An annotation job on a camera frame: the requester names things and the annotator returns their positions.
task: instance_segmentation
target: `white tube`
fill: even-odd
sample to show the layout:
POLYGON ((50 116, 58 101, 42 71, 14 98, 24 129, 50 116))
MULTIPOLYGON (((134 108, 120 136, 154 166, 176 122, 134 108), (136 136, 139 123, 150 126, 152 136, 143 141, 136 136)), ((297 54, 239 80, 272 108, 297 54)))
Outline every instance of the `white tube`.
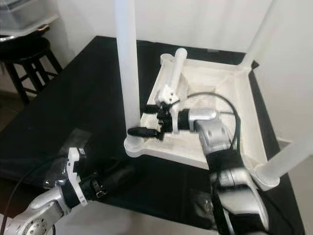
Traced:
POLYGON ((311 155, 313 138, 306 137, 291 143, 266 164, 257 166, 255 171, 258 178, 271 184, 311 155))
MULTIPOLYGON (((115 0, 115 23, 126 130, 140 126, 134 0, 115 0)), ((140 148, 142 139, 127 135, 124 146, 140 148)))
POLYGON ((177 85, 179 83, 179 78, 182 72, 182 68, 184 66, 184 62, 187 58, 187 51, 185 48, 179 48, 175 52, 174 57, 174 66, 172 71, 172 76, 170 77, 169 87, 172 88, 174 91, 177 89, 177 85))
POLYGON ((269 30, 269 26, 272 22, 272 19, 275 15, 276 6, 277 6, 278 0, 272 0, 270 6, 268 7, 268 11, 266 12, 264 19, 255 34, 252 43, 248 49, 248 52, 246 53, 245 57, 243 58, 242 62, 239 66, 241 67, 251 67, 253 60, 255 59, 256 54, 258 53, 261 44, 264 40, 264 38, 267 35, 267 32, 269 30))

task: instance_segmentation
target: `cable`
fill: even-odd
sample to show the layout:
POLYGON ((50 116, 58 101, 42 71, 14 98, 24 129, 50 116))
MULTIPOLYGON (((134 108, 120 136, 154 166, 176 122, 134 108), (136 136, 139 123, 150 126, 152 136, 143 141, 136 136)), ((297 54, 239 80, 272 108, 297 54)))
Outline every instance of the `cable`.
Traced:
POLYGON ((5 224, 6 224, 6 221, 8 219, 8 211, 9 211, 9 207, 10 207, 10 204, 11 204, 11 201, 12 201, 12 198, 14 196, 14 193, 17 191, 18 187, 20 186, 20 184, 22 183, 22 181, 24 181, 30 174, 32 174, 34 171, 38 170, 40 167, 42 167, 43 165, 49 163, 49 162, 52 162, 56 159, 59 159, 59 158, 64 158, 64 156, 57 156, 57 157, 54 157, 54 158, 50 158, 44 162, 42 162, 41 164, 37 165, 36 167, 32 168, 30 171, 28 171, 26 174, 24 174, 20 180, 17 182, 17 184, 15 185, 15 187, 13 188, 12 192, 11 192, 11 195, 9 197, 9 200, 8 200, 8 203, 6 204, 6 207, 5 207, 5 211, 4 211, 4 214, 3 214, 3 220, 2 220, 2 224, 1 224, 1 230, 0 230, 0 235, 4 235, 4 229, 5 229, 5 224))
MULTIPOLYGON (((237 151, 240 154, 240 126, 241 126, 241 120, 239 118, 238 112, 235 108, 235 106, 228 100, 226 99, 224 96, 220 95, 220 94, 216 94, 216 93, 212 93, 212 92, 200 92, 200 93, 194 93, 194 94, 190 94, 187 96, 187 99, 195 97, 195 96, 199 96, 199 95, 210 95, 210 96, 215 96, 217 98, 220 98, 221 100, 223 100, 224 102, 226 102, 230 108, 233 111, 233 115, 235 116, 235 133, 234 133, 234 137, 233 140, 230 144, 230 148, 232 149, 234 147, 234 143, 237 139, 237 151)), ((180 100, 177 100, 176 102, 174 102, 173 104, 170 105, 170 108, 173 107, 174 105, 180 103, 180 100)))

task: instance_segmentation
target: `white wall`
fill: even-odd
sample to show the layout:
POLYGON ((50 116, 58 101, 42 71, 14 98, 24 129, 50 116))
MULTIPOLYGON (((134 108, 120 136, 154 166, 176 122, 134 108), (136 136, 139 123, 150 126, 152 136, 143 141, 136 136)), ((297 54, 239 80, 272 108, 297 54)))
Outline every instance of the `white wall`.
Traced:
POLYGON ((276 135, 295 140, 313 131, 313 1, 282 0, 256 70, 276 135))
MULTIPOLYGON (((113 0, 57 0, 47 37, 67 63, 95 36, 115 36, 113 0)), ((246 51, 270 0, 135 0, 137 39, 246 51)))
MULTIPOLYGON (((0 68, 0 91, 17 93, 10 76, 8 75, 6 69, 4 68, 4 65, 1 64, 0 67, 1 67, 0 68)), ((26 74, 24 69, 20 65, 15 65, 15 69, 16 69, 19 77, 22 77, 23 75, 26 74)), ((34 86, 29 81, 29 79, 23 81, 23 86, 30 88, 32 90, 34 89, 34 86)))
MULTIPOLYGON (((313 119, 313 1, 281 2, 273 33, 258 56, 261 66, 256 73, 276 135, 294 140, 313 119)), ((138 39, 246 51, 270 0, 135 3, 138 39)), ((61 17, 51 24, 46 36, 63 66, 95 35, 115 36, 113 0, 57 0, 57 4, 61 17)), ((2 78, 0 89, 14 90, 8 79, 2 78)))

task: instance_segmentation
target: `stool leg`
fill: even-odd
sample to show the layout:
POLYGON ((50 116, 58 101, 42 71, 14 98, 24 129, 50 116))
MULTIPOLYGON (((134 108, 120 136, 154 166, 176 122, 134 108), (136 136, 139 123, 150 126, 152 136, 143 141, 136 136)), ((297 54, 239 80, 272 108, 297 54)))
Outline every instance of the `stool leg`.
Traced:
POLYGON ((23 63, 22 66, 25 69, 26 73, 29 75, 29 78, 31 82, 33 83, 36 91, 41 92, 44 89, 44 87, 41 84, 41 81, 39 80, 39 77, 37 76, 31 63, 23 63))
POLYGON ((26 91, 24 90, 22 82, 20 81, 18 73, 16 72, 14 65, 13 64, 5 64, 5 67, 6 67, 6 70, 8 71, 8 73, 12 79, 12 82, 13 82, 17 92, 20 95, 20 98, 21 98, 23 104, 26 106, 27 104, 29 104, 29 99, 28 99, 28 96, 26 94, 26 91))
POLYGON ((59 62, 57 61, 57 59, 55 58, 55 56, 52 53, 52 51, 49 50, 46 53, 46 56, 47 56, 48 60, 50 61, 50 63, 52 64, 52 66, 54 67, 54 69, 56 70, 56 72, 59 74, 62 71, 62 67, 59 64, 59 62))
POLYGON ((43 81, 47 84, 50 81, 50 79, 48 77, 48 74, 45 72, 45 69, 43 68, 42 64, 40 63, 40 60, 35 60, 34 65, 38 70, 43 81))

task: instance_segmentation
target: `floor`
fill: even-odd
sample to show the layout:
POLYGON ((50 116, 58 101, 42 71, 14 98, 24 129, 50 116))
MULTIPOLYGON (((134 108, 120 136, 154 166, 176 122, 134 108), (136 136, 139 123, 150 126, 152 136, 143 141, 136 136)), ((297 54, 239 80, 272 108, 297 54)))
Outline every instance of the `floor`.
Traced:
POLYGON ((18 98, 0 94, 0 131, 2 131, 23 108, 24 106, 18 98))
MULTIPOLYGON (((0 95, 0 131, 23 110, 19 99, 0 95)), ((313 234, 313 158, 310 157, 290 173, 291 183, 307 234, 313 234)), ((69 216, 56 223, 57 235, 108 234, 108 235, 204 235, 216 232, 159 219, 133 211, 90 203, 86 208, 77 207, 69 216)))

